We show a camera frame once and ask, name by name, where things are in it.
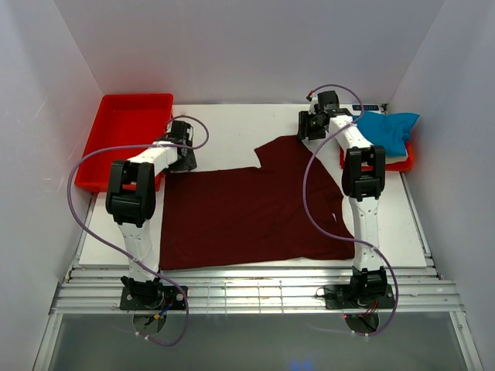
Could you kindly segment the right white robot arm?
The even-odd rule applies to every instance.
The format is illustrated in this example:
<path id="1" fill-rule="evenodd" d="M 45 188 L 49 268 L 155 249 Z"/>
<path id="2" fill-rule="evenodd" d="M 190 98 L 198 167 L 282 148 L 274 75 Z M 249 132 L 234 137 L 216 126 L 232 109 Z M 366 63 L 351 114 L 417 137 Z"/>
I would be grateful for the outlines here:
<path id="1" fill-rule="evenodd" d="M 385 186 L 385 149 L 372 144 L 357 127 L 357 122 L 364 117 L 364 106 L 360 107 L 359 116 L 354 117 L 340 107 L 335 90 L 320 93 L 312 90 L 306 100 L 310 106 L 299 113 L 297 137 L 301 141 L 336 139 L 344 151 L 341 186 L 353 216 L 353 237 L 334 237 L 353 243 L 353 274 L 349 284 L 330 288 L 326 297 L 340 307 L 375 305 L 379 298 L 387 295 L 387 274 L 380 256 L 377 222 L 379 198 Z"/>

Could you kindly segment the maroon t shirt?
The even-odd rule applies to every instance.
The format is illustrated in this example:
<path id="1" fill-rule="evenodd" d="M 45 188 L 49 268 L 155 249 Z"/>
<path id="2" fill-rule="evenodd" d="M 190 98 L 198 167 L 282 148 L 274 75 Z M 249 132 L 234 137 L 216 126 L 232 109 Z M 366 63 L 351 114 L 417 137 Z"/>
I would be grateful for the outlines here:
<path id="1" fill-rule="evenodd" d="M 349 260 L 343 195 L 294 136 L 255 149 L 258 167 L 165 177 L 163 270 L 309 258 Z"/>

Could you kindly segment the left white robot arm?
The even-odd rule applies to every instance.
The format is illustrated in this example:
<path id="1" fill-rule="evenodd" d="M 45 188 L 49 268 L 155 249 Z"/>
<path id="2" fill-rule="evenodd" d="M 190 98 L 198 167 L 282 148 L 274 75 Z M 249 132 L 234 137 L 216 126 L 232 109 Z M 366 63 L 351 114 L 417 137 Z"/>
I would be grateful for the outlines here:
<path id="1" fill-rule="evenodd" d="M 152 146 L 111 164 L 106 210 L 117 223 L 130 254 L 129 271 L 121 281 L 131 299 L 145 308 L 157 308 L 164 299 L 159 254 L 153 250 L 150 221 L 156 208 L 155 179 L 164 171 L 195 169 L 193 126 L 174 120 Z"/>

